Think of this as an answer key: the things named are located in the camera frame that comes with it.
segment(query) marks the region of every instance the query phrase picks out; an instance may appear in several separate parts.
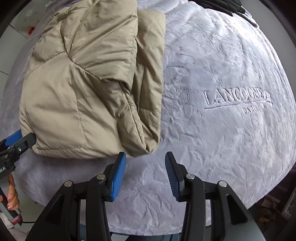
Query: quilted jacket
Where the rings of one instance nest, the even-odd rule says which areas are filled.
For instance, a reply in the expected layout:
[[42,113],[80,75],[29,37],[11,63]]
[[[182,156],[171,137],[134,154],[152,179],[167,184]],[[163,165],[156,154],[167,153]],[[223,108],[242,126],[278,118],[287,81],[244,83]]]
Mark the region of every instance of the quilted jacket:
[[165,15],[136,0],[83,0],[57,12],[29,57],[22,134],[37,154],[106,157],[160,141]]

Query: bed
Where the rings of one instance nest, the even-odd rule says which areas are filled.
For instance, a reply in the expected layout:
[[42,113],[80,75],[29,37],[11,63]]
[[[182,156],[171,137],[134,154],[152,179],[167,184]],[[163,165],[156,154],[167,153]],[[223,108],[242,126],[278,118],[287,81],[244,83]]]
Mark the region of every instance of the bed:
[[[20,129],[27,59],[43,28],[74,2],[51,3],[14,63],[3,94],[0,138]],[[225,180],[249,208],[295,163],[296,105],[274,48],[242,17],[186,0],[138,0],[138,8],[166,14],[161,142],[155,153],[127,160],[120,195],[106,204],[107,216],[111,232],[175,234],[181,232],[185,204],[172,196],[165,153],[172,151],[204,181]],[[14,177],[28,196],[46,205],[63,182],[87,181],[113,161],[55,159],[29,150],[16,162]]]

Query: jacket seam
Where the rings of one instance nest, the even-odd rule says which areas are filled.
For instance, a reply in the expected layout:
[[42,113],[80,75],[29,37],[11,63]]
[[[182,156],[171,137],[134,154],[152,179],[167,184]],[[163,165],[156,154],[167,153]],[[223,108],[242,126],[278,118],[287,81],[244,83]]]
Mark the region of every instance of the jacket seam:
[[[92,10],[92,7],[95,5],[95,4],[97,4],[97,0],[91,5],[91,7],[90,8],[88,8],[86,11],[85,11],[85,13],[84,13],[84,15],[83,15],[83,17],[80,19],[80,20],[84,20],[87,16],[88,16],[88,14],[90,13],[90,11]],[[73,43],[73,41],[74,41],[74,38],[75,38],[75,36],[76,36],[76,34],[77,34],[77,31],[78,31],[78,29],[80,28],[80,26],[83,24],[83,22],[80,22],[80,24],[78,25],[78,27],[77,27],[77,29],[76,29],[76,31],[75,31],[75,33],[74,33],[74,35],[73,35],[73,37],[71,38],[71,40],[67,43],[67,44],[65,44],[65,42],[64,42],[64,36],[62,35],[62,26],[61,26],[61,29],[60,29],[60,33],[61,33],[61,36],[62,36],[62,39],[63,39],[63,42],[64,42],[64,46],[65,46],[65,51],[67,52],[67,46],[71,43],[71,47],[70,47],[70,51],[71,51],[71,48],[72,48],[72,43]]]
[[129,109],[130,109],[130,113],[131,113],[131,116],[132,116],[132,118],[133,118],[133,122],[134,122],[134,124],[135,124],[136,130],[137,130],[137,132],[138,132],[138,136],[139,136],[140,142],[141,142],[141,144],[142,144],[142,140],[141,140],[141,137],[140,137],[140,133],[139,133],[139,130],[138,130],[138,127],[137,127],[137,124],[136,124],[135,118],[134,118],[134,116],[133,116],[133,113],[132,113],[132,111],[131,111],[131,106],[130,106],[129,103],[128,103],[128,107],[129,107]]
[[[75,64],[75,65],[78,66],[79,68],[83,69],[84,72],[86,72],[87,74],[91,75],[91,76],[92,76],[93,78],[95,78],[96,80],[101,81],[98,77],[94,76],[92,73],[90,73],[89,71],[85,70],[85,68],[81,67],[79,64],[75,63],[75,62],[70,58],[70,56],[69,56],[69,54],[68,54],[67,51],[65,51],[65,53],[67,54],[69,60],[70,60],[73,64]],[[122,95],[124,95],[124,97],[125,97],[125,99],[126,99],[126,102],[127,102],[128,106],[129,106],[131,116],[132,116],[132,118],[133,118],[133,120],[134,120],[134,116],[133,116],[132,111],[131,111],[131,106],[130,106],[130,104],[129,104],[129,102],[128,102],[126,96],[125,96],[125,93],[124,93],[122,87],[121,87],[121,90],[122,90]],[[139,130],[138,130],[138,127],[137,127],[136,123],[135,123],[135,126],[136,126],[136,130],[137,130],[137,132],[138,132],[138,136],[139,136],[139,138],[140,138],[140,133],[139,133]]]
[[87,141],[86,141],[85,131],[84,131],[84,128],[83,128],[83,125],[82,125],[80,111],[79,111],[79,108],[78,108],[78,99],[77,99],[76,91],[75,91],[74,88],[73,88],[73,91],[74,91],[75,98],[76,98],[76,106],[77,106],[77,113],[78,113],[78,117],[79,117],[79,122],[80,122],[80,125],[81,125],[81,128],[82,128],[82,133],[83,133],[83,137],[84,137],[84,141],[85,141],[84,145],[81,146],[83,148],[83,147],[85,147],[87,145]]
[[129,67],[129,70],[128,70],[128,76],[127,76],[128,80],[129,80],[129,75],[130,75],[130,72],[131,72],[132,58],[133,58],[133,51],[134,51],[134,49],[135,49],[135,44],[137,45],[137,43],[136,43],[136,25],[137,25],[137,24],[138,24],[138,21],[136,21],[135,26],[134,26],[134,31],[133,31],[133,37],[134,37],[134,40],[133,40],[133,48],[132,48],[132,50],[131,50],[131,59],[130,59],[131,65],[130,65],[130,67]]
[[156,112],[156,111],[160,111],[159,109],[154,109],[154,110],[150,110],[150,109],[146,109],[146,108],[142,108],[142,107],[139,107],[139,109],[142,109],[142,110],[148,110],[150,112]]
[[32,74],[36,69],[40,68],[40,67],[41,67],[42,65],[44,65],[47,61],[50,61],[50,60],[53,59],[54,57],[57,57],[58,55],[60,55],[60,54],[62,54],[62,53],[64,53],[64,52],[66,52],[66,51],[60,52],[60,53],[58,53],[58,54],[52,56],[50,59],[47,59],[44,63],[42,63],[41,65],[39,65],[39,66],[36,67],[35,69],[33,69],[33,70],[27,75],[27,77],[24,78],[24,82],[25,82],[26,79],[30,76],[30,74]]
[[77,149],[81,149],[81,148],[84,148],[85,146],[74,146],[74,147],[71,147],[71,148],[38,148],[38,147],[34,147],[34,149],[36,148],[37,150],[77,150]]

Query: silver bolt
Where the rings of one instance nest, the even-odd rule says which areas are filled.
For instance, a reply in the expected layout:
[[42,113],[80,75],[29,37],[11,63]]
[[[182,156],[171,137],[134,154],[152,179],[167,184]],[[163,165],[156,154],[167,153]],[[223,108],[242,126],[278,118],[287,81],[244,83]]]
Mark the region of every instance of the silver bolt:
[[99,174],[96,177],[98,180],[104,180],[106,176],[104,174]]
[[193,174],[191,174],[191,173],[188,173],[186,175],[186,177],[187,177],[187,179],[190,179],[190,180],[193,180],[195,178],[195,176]]
[[224,182],[224,181],[220,181],[220,182],[219,182],[219,185],[220,185],[221,187],[223,187],[223,188],[227,187],[227,183]]
[[72,182],[71,182],[71,181],[66,181],[66,182],[64,183],[64,186],[65,186],[65,187],[70,187],[70,186],[72,186]]

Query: floor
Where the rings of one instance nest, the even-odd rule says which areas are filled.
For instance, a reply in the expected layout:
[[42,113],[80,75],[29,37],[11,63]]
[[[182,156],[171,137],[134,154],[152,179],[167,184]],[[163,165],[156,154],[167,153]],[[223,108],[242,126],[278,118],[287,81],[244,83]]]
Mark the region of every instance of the floor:
[[[258,221],[258,217],[264,216],[265,214],[262,210],[264,210],[264,207],[262,207],[262,202],[264,198],[259,200],[257,203],[255,203],[250,209],[249,212],[251,213],[254,220]],[[259,223],[259,227],[266,239],[266,241],[275,241],[275,239],[280,235],[282,230],[287,224],[287,220],[285,220],[276,210],[270,209],[272,213],[275,213],[275,217],[271,220],[270,223]]]
[[[41,9],[38,7],[38,13],[29,11],[28,9],[21,12],[18,16],[19,19],[15,18],[0,38],[0,109],[2,105],[4,87],[10,73],[10,69],[17,58],[18,53],[26,44],[27,38],[29,37],[28,30],[30,28],[28,25],[35,24],[35,22],[32,23],[27,21],[27,26],[22,28],[19,22],[23,21],[23,18],[27,16],[34,14],[36,16],[42,15],[44,6],[48,1],[49,0],[32,0],[31,6],[38,6],[36,3],[42,3],[41,5],[43,7]],[[258,0],[242,0],[242,5],[253,15],[253,18],[259,24],[260,29],[266,34],[277,51],[295,95],[296,68],[294,68],[294,63],[296,62],[296,49],[291,44],[291,40],[289,39],[287,33],[277,18]],[[42,212],[43,206],[35,203],[20,189],[17,188],[17,191],[21,203],[20,209],[22,211],[23,220],[35,221]],[[31,227],[32,224],[23,224],[21,230],[28,232]],[[127,236],[113,235],[112,241],[125,241],[126,238]],[[210,240],[210,229],[206,230],[206,240]]]

